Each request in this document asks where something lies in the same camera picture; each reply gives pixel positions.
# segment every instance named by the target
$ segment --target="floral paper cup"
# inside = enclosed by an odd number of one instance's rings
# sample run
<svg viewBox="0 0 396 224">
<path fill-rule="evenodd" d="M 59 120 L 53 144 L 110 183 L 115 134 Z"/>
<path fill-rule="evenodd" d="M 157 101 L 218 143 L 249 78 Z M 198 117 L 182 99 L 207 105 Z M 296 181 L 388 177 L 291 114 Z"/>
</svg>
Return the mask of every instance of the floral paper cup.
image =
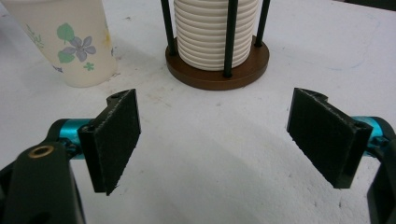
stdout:
<svg viewBox="0 0 396 224">
<path fill-rule="evenodd" d="M 0 0 L 72 87 L 89 87 L 117 72 L 101 0 Z"/>
</svg>

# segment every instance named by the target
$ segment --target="vertical post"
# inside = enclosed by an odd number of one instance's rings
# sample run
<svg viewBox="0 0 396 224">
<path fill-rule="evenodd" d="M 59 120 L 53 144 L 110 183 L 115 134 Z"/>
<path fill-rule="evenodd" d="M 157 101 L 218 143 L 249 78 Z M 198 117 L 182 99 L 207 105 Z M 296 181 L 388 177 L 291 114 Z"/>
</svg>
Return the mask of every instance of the vertical post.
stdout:
<svg viewBox="0 0 396 224">
<path fill-rule="evenodd" d="M 177 53 L 176 53 L 176 47 L 175 47 L 175 42 L 174 42 L 174 36 L 173 36 L 171 13 L 170 13 L 170 9 L 169 9 L 169 1 L 161 0 L 161 4 L 163 5 L 163 21 L 165 22 L 165 31 L 166 31 L 166 37 L 168 39 L 169 55 L 174 56 Z"/>
<path fill-rule="evenodd" d="M 233 66 L 233 42 L 235 41 L 236 14 L 238 12 L 238 0 L 229 0 L 227 15 L 227 33 L 225 39 L 224 76 L 231 77 Z"/>
<path fill-rule="evenodd" d="M 254 46 L 262 46 L 262 36 L 264 34 L 265 23 L 267 22 L 268 8 L 270 7 L 271 0 L 262 1 L 262 13 L 260 14 L 259 29 L 257 30 L 256 43 Z"/>
</svg>

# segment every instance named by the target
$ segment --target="wooden base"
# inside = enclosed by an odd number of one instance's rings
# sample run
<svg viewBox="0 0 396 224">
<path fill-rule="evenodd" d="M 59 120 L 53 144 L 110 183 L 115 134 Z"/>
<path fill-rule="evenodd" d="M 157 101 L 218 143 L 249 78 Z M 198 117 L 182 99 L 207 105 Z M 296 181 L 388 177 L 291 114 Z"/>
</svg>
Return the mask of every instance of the wooden base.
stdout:
<svg viewBox="0 0 396 224">
<path fill-rule="evenodd" d="M 265 72 L 270 58 L 267 46 L 262 43 L 259 48 L 254 47 L 256 36 L 252 37 L 250 53 L 247 59 L 232 70 L 232 77 L 224 77 L 223 71 L 204 71 L 186 64 L 179 55 L 169 55 L 166 48 L 165 57 L 169 71 L 181 82 L 203 90 L 227 91 L 245 87 L 254 82 Z"/>
</svg>

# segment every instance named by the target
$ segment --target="green leaf print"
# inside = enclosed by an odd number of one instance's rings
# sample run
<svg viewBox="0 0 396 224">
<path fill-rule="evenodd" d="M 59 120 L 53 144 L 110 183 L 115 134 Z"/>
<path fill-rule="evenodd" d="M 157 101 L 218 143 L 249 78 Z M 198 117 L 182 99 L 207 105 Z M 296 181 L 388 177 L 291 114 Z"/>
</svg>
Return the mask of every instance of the green leaf print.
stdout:
<svg viewBox="0 0 396 224">
<path fill-rule="evenodd" d="M 60 39 L 64 40 L 65 44 L 66 44 L 66 41 L 71 41 L 75 37 L 74 30 L 68 23 L 65 23 L 65 24 L 59 26 L 56 33 Z"/>
<path fill-rule="evenodd" d="M 75 56 L 59 51 L 58 58 L 60 63 L 71 63 L 75 59 Z"/>
</svg>

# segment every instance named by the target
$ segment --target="purple flower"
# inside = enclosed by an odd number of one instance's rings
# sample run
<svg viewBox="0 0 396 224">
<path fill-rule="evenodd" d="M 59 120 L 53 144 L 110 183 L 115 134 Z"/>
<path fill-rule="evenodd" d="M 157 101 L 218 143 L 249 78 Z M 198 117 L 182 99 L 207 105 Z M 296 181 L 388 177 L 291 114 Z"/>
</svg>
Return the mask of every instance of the purple flower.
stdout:
<svg viewBox="0 0 396 224">
<path fill-rule="evenodd" d="M 63 53 L 66 54 L 74 54 L 78 57 L 80 62 L 84 62 L 87 59 L 87 53 L 94 54 L 96 53 L 96 48 L 94 46 L 90 46 L 92 42 L 92 37 L 88 36 L 84 39 L 84 42 L 81 41 L 77 36 L 74 37 L 69 43 L 73 47 L 67 47 L 62 50 Z"/>
</svg>

